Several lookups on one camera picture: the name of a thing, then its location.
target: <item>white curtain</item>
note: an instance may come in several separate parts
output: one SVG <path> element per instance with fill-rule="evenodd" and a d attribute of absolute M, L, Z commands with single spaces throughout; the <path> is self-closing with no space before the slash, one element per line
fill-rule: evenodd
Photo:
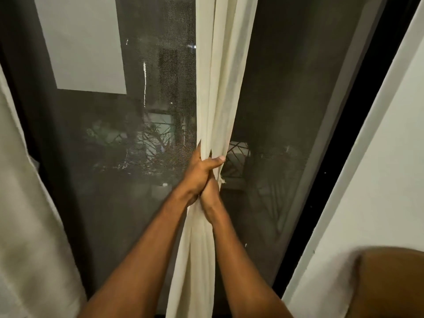
<path fill-rule="evenodd" d="M 86 301 L 0 67 L 0 318 L 75 317 Z"/>
<path fill-rule="evenodd" d="M 201 157 L 226 155 L 246 66 L 257 0 L 196 0 L 197 141 Z M 220 169 L 215 177 L 221 184 Z M 212 226 L 199 200 L 187 211 L 166 317 L 211 317 Z"/>

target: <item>person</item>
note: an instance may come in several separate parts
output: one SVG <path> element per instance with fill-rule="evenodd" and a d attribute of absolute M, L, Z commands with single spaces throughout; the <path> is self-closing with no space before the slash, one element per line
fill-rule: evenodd
<path fill-rule="evenodd" d="M 201 160 L 200 144 L 183 180 L 169 194 L 140 240 L 93 295 L 78 318 L 153 317 L 174 245 L 188 205 L 200 196 L 212 224 L 216 255 L 233 317 L 292 317 L 261 277 L 237 238 L 212 170 L 224 156 Z"/>

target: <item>white wall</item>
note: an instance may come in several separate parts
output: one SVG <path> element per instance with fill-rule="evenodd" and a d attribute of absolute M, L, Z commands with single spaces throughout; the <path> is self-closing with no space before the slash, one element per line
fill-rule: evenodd
<path fill-rule="evenodd" d="M 283 300 L 296 318 L 343 317 L 369 246 L 424 251 L 421 2 Z"/>

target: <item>hand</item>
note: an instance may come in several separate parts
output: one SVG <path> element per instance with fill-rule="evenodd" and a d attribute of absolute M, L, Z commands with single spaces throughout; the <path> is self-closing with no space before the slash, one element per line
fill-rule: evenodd
<path fill-rule="evenodd" d="M 208 158 L 202 161 L 200 157 L 199 143 L 197 149 L 191 156 L 190 162 L 184 174 L 184 178 L 181 181 L 181 186 L 190 196 L 188 205 L 193 204 L 200 192 L 204 189 L 209 177 L 209 172 L 211 172 L 214 168 L 222 165 L 224 161 L 224 156 L 219 156 L 214 159 Z"/>
<path fill-rule="evenodd" d="M 208 182 L 200 195 L 200 202 L 202 203 L 206 219 L 213 225 L 219 216 L 219 212 L 225 210 L 225 208 L 219 196 L 218 182 L 212 171 L 209 172 Z"/>

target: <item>curtain fold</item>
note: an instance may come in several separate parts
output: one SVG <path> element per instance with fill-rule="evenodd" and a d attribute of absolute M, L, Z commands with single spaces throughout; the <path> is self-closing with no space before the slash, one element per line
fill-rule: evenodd
<path fill-rule="evenodd" d="M 75 317 L 86 296 L 0 67 L 0 317 Z"/>
<path fill-rule="evenodd" d="M 237 110 L 257 0 L 196 0 L 197 142 L 201 157 L 226 155 Z M 214 170 L 221 185 L 220 168 Z M 188 208 L 167 318 L 211 317 L 215 243 L 199 200 Z"/>

